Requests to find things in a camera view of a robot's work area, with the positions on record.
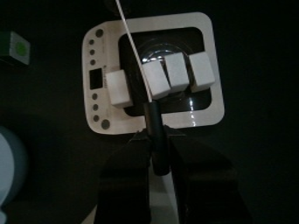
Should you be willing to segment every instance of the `mounting plate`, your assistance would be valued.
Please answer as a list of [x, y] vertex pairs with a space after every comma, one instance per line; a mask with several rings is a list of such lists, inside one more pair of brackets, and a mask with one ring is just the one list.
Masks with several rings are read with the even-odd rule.
[[[159, 17], [129, 19], [133, 34], [142, 32], [170, 31], [182, 28], [197, 28], [202, 33], [205, 51], [215, 75], [210, 87], [210, 105], [205, 109], [194, 108], [193, 98], [187, 111], [163, 112], [163, 122], [173, 128], [187, 128], [213, 125], [225, 116], [225, 105], [221, 89], [221, 74], [214, 42], [211, 20], [203, 13], [194, 12]], [[83, 87], [89, 126], [101, 134], [134, 133], [146, 127], [142, 115], [130, 115], [123, 108], [110, 103], [106, 74], [122, 69], [119, 40], [126, 35], [122, 20], [106, 22], [94, 27], [83, 40]]]

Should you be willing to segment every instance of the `black surface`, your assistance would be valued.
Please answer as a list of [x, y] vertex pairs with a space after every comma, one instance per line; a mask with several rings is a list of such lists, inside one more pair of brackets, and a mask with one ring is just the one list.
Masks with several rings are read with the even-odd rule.
[[229, 159], [197, 138], [171, 136], [170, 142], [181, 223], [253, 224]]
[[151, 222], [151, 144], [146, 131], [139, 132], [110, 157], [99, 177], [95, 224]]
[[[133, 135], [90, 130], [81, 47], [117, 19], [101, 1], [2, 0], [0, 30], [33, 43], [29, 67], [0, 66], [0, 123], [23, 139], [31, 172], [5, 208], [10, 224], [82, 223], [105, 161]], [[298, 17], [292, 1], [135, 1], [131, 17], [205, 12], [213, 21], [226, 102], [223, 121], [185, 129], [233, 161], [257, 224], [298, 223]]]

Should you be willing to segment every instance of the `cable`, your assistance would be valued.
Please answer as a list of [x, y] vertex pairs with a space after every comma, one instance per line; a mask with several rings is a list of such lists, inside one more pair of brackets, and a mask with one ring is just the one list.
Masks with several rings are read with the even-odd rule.
[[131, 46], [134, 48], [137, 63], [138, 63], [138, 66], [139, 66], [139, 69], [141, 69], [141, 72], [142, 72], [142, 75], [143, 75], [145, 88], [146, 88], [146, 92], [147, 92], [147, 98], [149, 98], [149, 101], [151, 102], [153, 101], [153, 95], [151, 95], [151, 90], [150, 90], [147, 79], [146, 79], [146, 71], [145, 71], [145, 68], [143, 68], [143, 65], [142, 65], [142, 60], [139, 58], [139, 54], [138, 54], [138, 51], [137, 51], [135, 41], [133, 39], [131, 32], [130, 32], [129, 27], [127, 27], [127, 20], [126, 20], [125, 12], [122, 10], [122, 5], [121, 5], [119, 0], [117, 0], [117, 7], [118, 7], [118, 10], [119, 10], [119, 14], [121, 14], [122, 20], [125, 22], [126, 33], [127, 33], [127, 36], [129, 36], [129, 40], [130, 40]]

